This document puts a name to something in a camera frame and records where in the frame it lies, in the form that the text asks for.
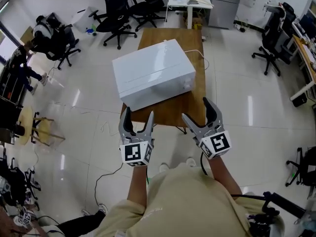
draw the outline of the table leg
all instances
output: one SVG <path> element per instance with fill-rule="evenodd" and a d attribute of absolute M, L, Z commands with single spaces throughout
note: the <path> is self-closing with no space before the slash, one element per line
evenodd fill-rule
<path fill-rule="evenodd" d="M 178 128 L 181 132 L 183 132 L 184 134 L 187 134 L 187 130 L 186 130 L 186 128 L 185 127 L 183 127 L 183 130 L 182 129 L 180 129 L 179 127 L 177 127 L 176 126 L 176 128 Z"/>
<path fill-rule="evenodd" d="M 306 84 L 303 88 L 301 88 L 298 92 L 296 92 L 293 96 L 291 96 L 290 100 L 293 101 L 295 98 L 305 93 L 305 91 L 310 89 L 313 85 L 314 85 L 313 81 L 311 81 L 309 84 Z"/>
<path fill-rule="evenodd" d="M 296 56 L 297 52 L 298 52 L 298 47 L 296 47 L 295 51 L 293 52 L 293 55 L 290 57 L 290 61 L 293 60 L 293 58 Z"/>
<path fill-rule="evenodd" d="M 37 138 L 37 137 L 35 137 L 35 136 L 33 136 L 33 135 L 31 135 L 31 138 L 32 138 L 32 139 L 35 139 L 35 140 L 37 140 L 37 141 L 39 141 L 40 143 L 42 143 L 42 144 L 44 144 L 44 145 L 49 146 L 47 143 L 40 141 L 39 138 Z"/>
<path fill-rule="evenodd" d="M 188 6 L 188 29 L 192 29 L 193 7 Z"/>
<path fill-rule="evenodd" d="M 49 133 L 49 132 L 45 132 L 45 131 L 39 130 L 39 129 L 37 129 L 37 128 L 33 128 L 32 130 L 34 130 L 34 131 L 36 131 L 36 132 L 41 132 L 41 133 L 50 135 L 50 136 L 55 137 L 55 138 L 58 138 L 58 139 L 62 139 L 62 140 L 65 140 L 65 139 L 66 139 L 66 138 L 64 138 L 64 137 L 61 137 L 61 136 L 58 136 L 58 135 L 55 135 L 55 134 L 52 134 L 52 133 Z"/>
<path fill-rule="evenodd" d="M 33 120 L 48 120 L 48 121 L 54 121 L 53 119 L 49 119 L 49 118 L 33 118 Z"/>

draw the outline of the white box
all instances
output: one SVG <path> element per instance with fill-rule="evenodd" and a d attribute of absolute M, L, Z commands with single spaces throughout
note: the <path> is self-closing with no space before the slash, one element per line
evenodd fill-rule
<path fill-rule="evenodd" d="M 85 33 L 88 29 L 92 28 L 92 25 L 94 23 L 93 17 L 89 18 L 89 15 L 91 13 L 91 7 L 78 11 L 72 18 L 71 24 L 75 26 L 79 32 Z"/>
<path fill-rule="evenodd" d="M 192 90 L 196 71 L 175 40 L 112 61 L 120 99 L 132 111 Z"/>

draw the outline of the person's leg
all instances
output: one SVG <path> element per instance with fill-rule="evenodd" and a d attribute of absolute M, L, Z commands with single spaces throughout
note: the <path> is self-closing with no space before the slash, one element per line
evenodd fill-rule
<path fill-rule="evenodd" d="M 33 77 L 33 78 L 37 79 L 38 81 L 42 80 L 42 76 L 39 75 L 38 73 L 36 73 L 35 71 L 33 71 L 31 67 L 28 67 L 27 69 L 24 69 L 24 68 L 22 68 L 22 69 L 25 70 L 25 74 L 28 77 Z"/>
<path fill-rule="evenodd" d="M 94 215 L 84 216 L 64 222 L 57 227 L 64 233 L 66 237 L 77 237 L 86 235 L 89 232 L 97 229 L 105 217 L 103 211 L 98 211 Z"/>
<path fill-rule="evenodd" d="M 33 87 L 30 86 L 29 84 L 27 73 L 25 73 L 25 70 L 23 67 L 19 67 L 18 69 L 18 78 L 19 80 L 23 82 L 23 84 L 25 85 L 25 87 L 27 88 L 29 92 L 33 90 Z"/>

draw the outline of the black pants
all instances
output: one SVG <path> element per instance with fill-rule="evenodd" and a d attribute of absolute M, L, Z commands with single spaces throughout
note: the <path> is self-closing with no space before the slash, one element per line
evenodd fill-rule
<path fill-rule="evenodd" d="M 66 221 L 57 227 L 64 233 L 66 237 L 79 237 L 97 229 L 104 217 L 105 214 L 102 211 L 98 211 L 94 215 Z"/>

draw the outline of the beige shirt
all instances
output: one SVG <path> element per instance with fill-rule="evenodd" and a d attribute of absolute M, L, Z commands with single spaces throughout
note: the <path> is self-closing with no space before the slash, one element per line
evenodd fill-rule
<path fill-rule="evenodd" d="M 263 202 L 236 200 L 200 168 L 180 165 L 149 185 L 147 208 L 123 200 L 96 230 L 96 237 L 247 237 L 246 214 L 262 213 Z"/>

